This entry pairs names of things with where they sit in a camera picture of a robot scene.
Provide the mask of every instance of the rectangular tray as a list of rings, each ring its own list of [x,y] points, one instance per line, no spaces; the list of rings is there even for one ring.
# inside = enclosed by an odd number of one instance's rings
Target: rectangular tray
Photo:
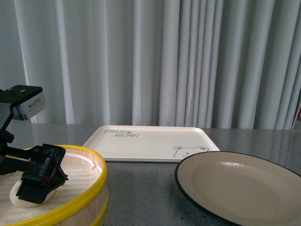
[[[191,154],[219,151],[199,128],[102,126],[84,144],[106,161],[179,162]]]

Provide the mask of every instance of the beige plate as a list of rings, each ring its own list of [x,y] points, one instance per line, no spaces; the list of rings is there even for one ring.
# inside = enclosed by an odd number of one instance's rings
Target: beige plate
[[[175,170],[181,192],[197,207],[233,225],[301,226],[301,177],[246,154],[204,152]]]

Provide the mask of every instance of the round bamboo steamer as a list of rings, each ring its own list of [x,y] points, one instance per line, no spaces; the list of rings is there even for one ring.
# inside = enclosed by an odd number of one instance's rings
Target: round bamboo steamer
[[[6,226],[96,226],[100,225],[107,211],[109,192],[107,187],[107,166],[102,156],[88,148],[74,145],[60,145],[66,153],[77,154],[90,159],[102,168],[96,182],[72,201],[39,216]]]

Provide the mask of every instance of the white curtain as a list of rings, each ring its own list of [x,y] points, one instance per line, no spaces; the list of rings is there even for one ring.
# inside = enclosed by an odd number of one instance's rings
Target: white curtain
[[[34,123],[291,129],[300,0],[2,0],[0,89]]]

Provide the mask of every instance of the speckled countertop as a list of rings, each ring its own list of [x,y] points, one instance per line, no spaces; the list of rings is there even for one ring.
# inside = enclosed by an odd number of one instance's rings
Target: speckled countertop
[[[95,125],[30,124],[12,121],[10,146],[83,145]],[[205,129],[222,151],[261,157],[301,174],[301,130]],[[109,207],[104,226],[223,226],[196,208],[174,180],[176,163],[108,162]]]

